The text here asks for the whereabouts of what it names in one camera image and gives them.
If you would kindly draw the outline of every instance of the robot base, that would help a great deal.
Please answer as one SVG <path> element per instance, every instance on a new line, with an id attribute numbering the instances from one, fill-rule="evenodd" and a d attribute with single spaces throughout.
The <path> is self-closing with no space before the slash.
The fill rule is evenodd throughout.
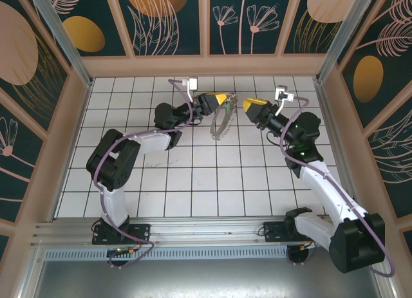
<path id="1" fill-rule="evenodd" d="M 149 224 L 130 224 L 129 218 L 119 226 L 123 232 L 138 239 L 149 241 L 150 225 Z M 107 224 L 102 218 L 100 224 L 93 229 L 93 245 L 134 245 L 135 241 L 120 235 L 112 226 Z"/>

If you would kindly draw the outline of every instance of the white tile floor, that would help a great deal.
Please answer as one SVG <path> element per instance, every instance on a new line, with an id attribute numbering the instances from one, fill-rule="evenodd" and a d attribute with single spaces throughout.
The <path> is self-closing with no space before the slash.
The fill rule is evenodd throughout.
<path id="1" fill-rule="evenodd" d="M 154 108 L 161 102 L 179 106 L 183 99 L 165 77 L 97 78 L 70 163 L 57 217 L 99 217 L 97 189 L 86 162 L 110 128 L 135 133 L 153 126 Z M 139 156 L 129 179 L 126 206 L 132 217 L 282 216 L 307 206 L 324 209 L 315 195 L 286 167 L 279 148 L 246 117 L 247 97 L 274 101 L 275 86 L 287 85 L 310 99 L 308 111 L 321 117 L 310 77 L 200 77 L 198 93 L 236 91 L 239 110 L 229 133 L 215 142 L 212 116 L 200 126 L 187 127 L 178 147 Z M 283 110 L 291 116 L 300 104 Z M 317 140 L 319 152 L 337 179 L 337 168 L 325 126 Z"/>

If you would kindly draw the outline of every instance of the white grid floor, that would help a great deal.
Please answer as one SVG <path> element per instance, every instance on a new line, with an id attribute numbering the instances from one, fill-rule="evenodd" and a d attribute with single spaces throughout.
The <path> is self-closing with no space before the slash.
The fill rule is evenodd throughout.
<path id="1" fill-rule="evenodd" d="M 154 108 L 174 106 L 183 98 L 167 77 L 97 78 L 89 99 L 56 217 L 99 217 L 99 193 L 86 171 L 86 162 L 103 134 L 115 128 L 135 133 L 154 126 Z M 126 205 L 135 217 L 282 216 L 297 207 L 324 214 L 312 191 L 286 167 L 278 147 L 246 117 L 248 97 L 274 102 L 275 85 L 286 85 L 310 99 L 308 111 L 321 117 L 310 77 L 200 77 L 197 93 L 235 91 L 237 117 L 229 132 L 215 142 L 212 115 L 200 126 L 187 127 L 177 147 L 140 155 L 125 186 Z M 282 113 L 291 116 L 300 106 L 289 103 Z M 339 179 L 326 128 L 316 141 L 332 174 Z"/>

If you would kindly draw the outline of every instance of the flower illustration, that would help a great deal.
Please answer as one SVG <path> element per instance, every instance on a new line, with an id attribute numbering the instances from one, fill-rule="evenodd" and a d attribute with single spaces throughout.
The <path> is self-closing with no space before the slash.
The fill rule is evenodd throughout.
<path id="1" fill-rule="evenodd" d="M 224 6 L 220 9 L 220 7 L 215 6 L 213 8 L 213 15 L 214 18 L 216 19 L 216 22 L 219 25 L 219 32 L 220 32 L 220 43 L 221 43 L 221 49 L 223 50 L 223 54 L 226 54 L 225 51 L 225 45 L 223 44 L 223 36 L 221 34 L 221 27 L 225 26 L 227 24 L 232 24 L 236 23 L 238 21 L 238 17 L 235 16 L 235 11 L 233 9 L 233 6 Z"/>
<path id="2" fill-rule="evenodd" d="M 15 120 L 10 119 L 10 122 L 7 125 L 6 119 L 4 117 L 0 118 L 0 156 L 5 156 L 5 157 L 11 156 L 12 158 L 15 158 L 16 160 L 30 167 L 34 167 L 33 164 L 30 164 L 29 162 L 26 162 L 13 154 L 13 146 L 14 146 L 15 139 L 17 136 L 18 127 L 19 127 L 19 124 Z M 7 169 L 2 168 L 2 167 L 0 167 L 0 172 L 8 174 L 9 176 L 20 179 L 24 182 L 30 181 L 30 179 L 25 178 L 12 171 L 8 171 Z"/>
<path id="3" fill-rule="evenodd" d="M 0 155 L 10 156 L 13 154 L 18 127 L 19 124 L 13 119 L 10 119 L 9 126 L 7 126 L 6 119 L 3 116 L 0 118 Z"/>
<path id="4" fill-rule="evenodd" d="M 252 32 L 250 42 L 250 53 L 253 53 L 253 38 L 255 33 L 275 30 L 279 28 L 279 21 L 276 21 L 276 6 L 262 6 L 256 13 L 256 5 L 247 8 L 247 19 Z"/>

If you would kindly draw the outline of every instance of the purple cable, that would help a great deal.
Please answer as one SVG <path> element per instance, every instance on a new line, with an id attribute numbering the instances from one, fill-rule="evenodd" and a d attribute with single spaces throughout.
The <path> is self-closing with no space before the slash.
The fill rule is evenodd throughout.
<path id="1" fill-rule="evenodd" d="M 365 228 L 368 230 L 368 232 L 371 234 L 372 238 L 376 241 L 376 243 L 378 244 L 379 248 L 383 251 L 383 253 L 385 254 L 386 258 L 388 259 L 389 265 L 391 267 L 391 272 L 388 274 L 385 274 L 384 272 L 378 271 L 376 269 L 373 269 L 372 267 L 370 268 L 372 270 L 372 272 L 376 273 L 377 275 L 380 275 L 382 277 L 393 277 L 395 275 L 395 263 L 392 260 L 391 255 L 389 254 L 388 250 L 385 248 L 385 246 L 383 245 L 383 243 L 380 241 L 379 237 L 376 235 L 376 233 L 372 230 L 372 228 L 369 226 L 369 224 L 364 220 L 364 218 L 361 216 L 361 214 L 355 209 L 355 207 L 351 204 L 350 200 L 348 198 L 346 198 L 345 194 L 343 193 L 343 191 L 341 190 L 341 188 L 333 181 L 333 179 L 331 179 L 325 172 L 322 172 L 320 169 L 309 165 L 307 163 L 301 162 L 293 157 L 291 157 L 290 155 L 288 155 L 285 151 L 285 147 L 283 146 L 283 142 L 285 140 L 285 136 L 286 133 L 288 132 L 289 127 L 292 125 L 292 123 L 296 120 L 296 118 L 303 112 L 303 110 L 308 107 L 309 105 L 309 100 L 307 98 L 304 97 L 295 97 L 298 100 L 303 100 L 305 101 L 304 105 L 302 106 L 302 108 L 300 108 L 298 111 L 296 111 L 294 113 L 294 115 L 290 118 L 290 120 L 288 121 L 288 123 L 286 124 L 285 128 L 282 131 L 282 135 L 281 135 L 281 139 L 280 139 L 280 148 L 281 148 L 281 152 L 283 153 L 283 155 L 288 158 L 289 160 L 295 162 L 296 164 L 299 164 L 301 166 L 307 167 L 315 172 L 317 172 L 318 174 L 321 174 L 324 179 L 328 180 L 333 187 L 338 191 L 339 195 L 341 195 L 341 197 L 343 198 L 343 200 L 345 201 L 345 203 L 349 206 L 349 208 L 353 211 L 353 213 L 358 217 L 358 219 L 360 220 L 360 222 L 362 222 L 362 224 L 365 226 Z"/>
<path id="2" fill-rule="evenodd" d="M 121 142 L 123 142 L 124 140 L 127 140 L 129 138 L 133 138 L 136 136 L 141 136 L 141 135 L 148 135 L 148 134 L 166 134 L 166 133 L 171 133 L 171 132 L 176 132 L 176 131 L 180 131 L 181 129 L 184 129 L 185 127 L 187 127 L 193 119 L 193 110 L 192 110 L 192 106 L 190 103 L 190 100 L 186 97 L 185 93 L 182 91 L 182 89 L 180 89 L 176 83 L 182 83 L 181 80 L 173 80 L 173 79 L 169 79 L 169 83 L 172 84 L 179 92 L 180 94 L 182 94 L 184 100 L 186 101 L 186 104 L 189 106 L 189 120 L 186 122 L 186 124 L 184 124 L 183 126 L 177 127 L 176 129 L 151 129 L 150 131 L 143 131 L 143 132 L 139 132 L 139 133 L 133 133 L 133 134 L 128 134 L 123 136 L 121 139 L 117 140 L 113 145 L 111 145 L 111 147 L 106 151 L 106 153 L 104 154 L 104 156 L 102 157 L 100 163 L 97 165 L 95 174 L 93 176 L 93 183 L 95 184 L 96 188 L 98 188 L 100 190 L 100 204 L 102 205 L 102 210 L 104 215 L 107 217 L 110 225 L 122 236 L 127 237 L 129 239 L 132 239 L 135 242 L 140 242 L 142 244 L 150 244 L 150 248 L 148 250 L 146 250 L 142 255 L 140 255 L 138 258 L 132 260 L 132 261 L 128 261 L 126 264 L 124 264 L 123 266 L 114 266 L 111 262 L 111 259 L 113 258 L 113 256 L 111 256 L 109 258 L 109 264 L 111 265 L 111 267 L 117 267 L 118 269 L 126 268 L 128 266 L 131 266 L 135 263 L 137 263 L 142 257 L 144 257 L 147 253 L 149 253 L 150 251 L 152 251 L 152 249 L 155 247 L 155 244 L 151 241 L 147 241 L 147 240 L 143 240 L 143 239 L 139 239 L 137 237 L 133 237 L 130 236 L 129 234 L 123 232 L 122 230 L 120 230 L 115 223 L 113 222 L 113 220 L 110 218 L 108 211 L 106 209 L 106 206 L 104 205 L 104 190 L 103 187 L 101 187 L 98 184 L 97 181 L 97 177 L 98 177 L 98 173 L 100 172 L 104 161 L 106 161 L 106 159 L 108 158 L 109 154 L 111 151 L 114 150 L 114 148 L 120 144 Z"/>

